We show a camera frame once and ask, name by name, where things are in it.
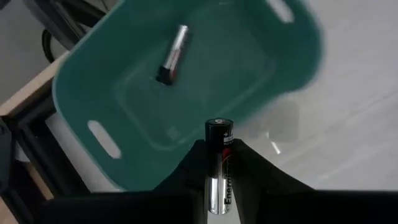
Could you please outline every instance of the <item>white table surface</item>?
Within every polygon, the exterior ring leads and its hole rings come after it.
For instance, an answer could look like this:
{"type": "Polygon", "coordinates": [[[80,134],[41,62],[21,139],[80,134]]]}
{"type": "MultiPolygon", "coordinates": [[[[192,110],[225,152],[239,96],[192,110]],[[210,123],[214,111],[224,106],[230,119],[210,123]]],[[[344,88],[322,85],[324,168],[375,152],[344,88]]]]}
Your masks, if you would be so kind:
{"type": "MultiPolygon", "coordinates": [[[[316,189],[398,190],[398,1],[307,2],[325,39],[316,78],[235,136],[316,189]]],[[[47,124],[90,190],[118,190],[57,114],[47,124]]],[[[236,206],[221,222],[239,223],[236,206]]]]}

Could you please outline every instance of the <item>energizer battery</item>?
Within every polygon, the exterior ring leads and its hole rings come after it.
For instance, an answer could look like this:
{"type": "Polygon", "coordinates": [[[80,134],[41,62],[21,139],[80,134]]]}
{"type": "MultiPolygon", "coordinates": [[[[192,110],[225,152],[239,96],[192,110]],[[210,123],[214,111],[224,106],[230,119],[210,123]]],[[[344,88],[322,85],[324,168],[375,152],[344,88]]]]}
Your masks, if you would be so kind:
{"type": "Polygon", "coordinates": [[[205,124],[209,154],[208,209],[224,215],[232,206],[231,166],[229,157],[233,143],[233,121],[210,119],[205,124]]]}

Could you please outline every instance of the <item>basket handle hole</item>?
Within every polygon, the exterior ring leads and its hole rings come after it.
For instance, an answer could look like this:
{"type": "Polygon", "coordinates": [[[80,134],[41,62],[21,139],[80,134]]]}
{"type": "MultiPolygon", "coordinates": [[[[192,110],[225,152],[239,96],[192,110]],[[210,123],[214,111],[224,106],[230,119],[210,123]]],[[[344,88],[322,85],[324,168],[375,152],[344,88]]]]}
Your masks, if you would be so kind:
{"type": "Polygon", "coordinates": [[[110,157],[113,159],[121,158],[122,154],[118,145],[98,121],[90,120],[87,122],[87,126],[110,157]]]}
{"type": "Polygon", "coordinates": [[[274,10],[278,18],[285,24],[294,22],[293,12],[286,5],[284,0],[265,0],[265,2],[274,10]]]}

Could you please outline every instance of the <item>battery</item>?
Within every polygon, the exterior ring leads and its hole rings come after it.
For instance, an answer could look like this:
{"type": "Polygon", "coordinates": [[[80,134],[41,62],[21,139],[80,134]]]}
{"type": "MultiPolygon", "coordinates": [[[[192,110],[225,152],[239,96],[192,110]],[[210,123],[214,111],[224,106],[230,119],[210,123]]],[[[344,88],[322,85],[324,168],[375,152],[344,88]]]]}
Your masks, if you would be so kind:
{"type": "Polygon", "coordinates": [[[216,215],[224,215],[231,210],[232,185],[229,157],[233,143],[233,121],[210,119],[205,124],[205,141],[209,155],[208,170],[208,209],[216,215]]]}
{"type": "Polygon", "coordinates": [[[172,85],[177,77],[177,63],[180,60],[184,43],[188,36],[188,26],[180,25],[177,36],[174,38],[172,47],[167,55],[166,61],[159,67],[156,80],[165,85],[172,85]]]}

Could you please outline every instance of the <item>black cable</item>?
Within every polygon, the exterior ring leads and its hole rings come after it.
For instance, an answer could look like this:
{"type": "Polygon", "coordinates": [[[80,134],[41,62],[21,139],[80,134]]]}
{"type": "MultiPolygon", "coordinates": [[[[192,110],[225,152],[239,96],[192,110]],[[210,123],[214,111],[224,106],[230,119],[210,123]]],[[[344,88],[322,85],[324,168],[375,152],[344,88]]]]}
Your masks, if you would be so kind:
{"type": "Polygon", "coordinates": [[[43,30],[42,33],[42,47],[44,51],[45,58],[52,63],[55,61],[54,55],[51,52],[51,38],[52,34],[48,30],[43,30]]]}

